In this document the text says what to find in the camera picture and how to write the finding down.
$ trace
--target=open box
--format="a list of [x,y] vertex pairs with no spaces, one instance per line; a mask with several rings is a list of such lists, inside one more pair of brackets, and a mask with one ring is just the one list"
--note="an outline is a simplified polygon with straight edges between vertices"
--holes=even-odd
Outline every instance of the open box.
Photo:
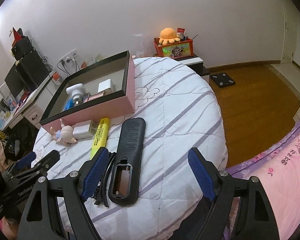
[[[65,125],[74,125],[92,119],[99,122],[101,118],[115,118],[134,112],[134,62],[129,51],[119,53],[67,77],[48,104],[40,120],[43,128],[50,132],[61,129],[60,118]],[[70,96],[66,89],[82,83],[86,92],[91,95],[98,93],[99,83],[111,79],[114,92],[74,106],[63,111]]]
[[159,57],[170,57],[173,59],[193,56],[193,40],[187,38],[185,41],[168,43],[167,45],[159,44],[159,38],[154,38],[155,50]]

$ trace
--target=orange octopus plush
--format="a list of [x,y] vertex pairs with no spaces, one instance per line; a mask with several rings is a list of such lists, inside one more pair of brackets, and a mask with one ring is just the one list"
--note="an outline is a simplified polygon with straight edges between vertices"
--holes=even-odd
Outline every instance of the orange octopus plush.
[[180,37],[177,35],[176,31],[172,28],[165,28],[160,32],[159,44],[167,45],[169,43],[174,43],[175,41],[180,41]]

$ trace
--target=wooden floor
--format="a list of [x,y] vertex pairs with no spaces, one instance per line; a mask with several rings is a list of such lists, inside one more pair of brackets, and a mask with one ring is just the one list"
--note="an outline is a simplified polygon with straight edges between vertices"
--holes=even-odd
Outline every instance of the wooden floor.
[[295,124],[292,118],[300,101],[267,66],[224,72],[236,84],[219,88],[210,79],[210,86],[221,108],[228,148],[227,166],[231,167],[284,137]]

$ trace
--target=white box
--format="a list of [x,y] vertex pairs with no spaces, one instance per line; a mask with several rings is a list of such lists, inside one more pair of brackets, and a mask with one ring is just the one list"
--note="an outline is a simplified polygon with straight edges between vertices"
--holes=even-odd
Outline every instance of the white box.
[[92,137],[96,133],[96,123],[93,120],[76,123],[73,126],[73,136],[76,139]]
[[113,83],[111,79],[107,79],[99,84],[98,93],[105,91],[105,94],[113,93]]

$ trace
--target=stuffed toy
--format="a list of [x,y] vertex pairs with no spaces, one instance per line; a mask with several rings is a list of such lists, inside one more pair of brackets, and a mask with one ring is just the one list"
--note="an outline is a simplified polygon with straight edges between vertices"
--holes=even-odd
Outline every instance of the stuffed toy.
[[165,28],[160,32],[159,44],[167,45],[169,43],[174,43],[175,41],[180,41],[180,37],[177,35],[176,31],[172,28]]
[[60,119],[61,123],[61,130],[58,130],[57,132],[53,129],[53,127],[50,128],[50,132],[53,136],[53,139],[56,141],[57,144],[63,144],[64,146],[67,146],[68,143],[76,143],[77,139],[73,136],[73,127],[70,125],[64,125],[63,120]]

